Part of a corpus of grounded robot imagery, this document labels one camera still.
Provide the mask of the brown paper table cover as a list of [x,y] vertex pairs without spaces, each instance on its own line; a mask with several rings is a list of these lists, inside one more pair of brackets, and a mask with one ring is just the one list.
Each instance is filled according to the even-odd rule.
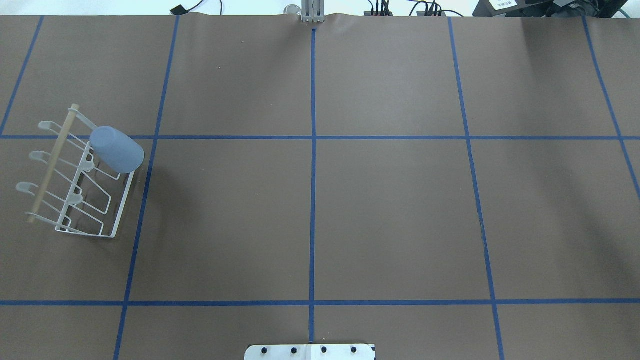
[[[28,223],[67,107],[144,149]],[[2,16],[1,358],[639,358],[637,19]]]

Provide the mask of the small black device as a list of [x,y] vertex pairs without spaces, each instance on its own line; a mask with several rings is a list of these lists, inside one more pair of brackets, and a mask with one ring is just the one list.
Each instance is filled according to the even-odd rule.
[[170,13],[173,16],[182,16],[182,15],[188,14],[189,11],[187,9],[185,9],[185,7],[183,7],[183,5],[178,5],[178,6],[174,7],[174,8],[172,8],[172,9],[170,9]]

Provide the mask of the aluminium frame post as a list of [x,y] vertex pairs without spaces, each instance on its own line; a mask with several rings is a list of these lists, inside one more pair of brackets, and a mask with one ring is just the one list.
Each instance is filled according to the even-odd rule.
[[301,2],[301,22],[302,23],[324,23],[325,22],[325,0],[302,0]]

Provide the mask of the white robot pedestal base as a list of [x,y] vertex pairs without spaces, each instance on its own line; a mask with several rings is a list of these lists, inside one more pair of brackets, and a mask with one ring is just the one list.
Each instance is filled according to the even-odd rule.
[[355,344],[261,344],[249,346],[245,360],[375,360],[374,345]]

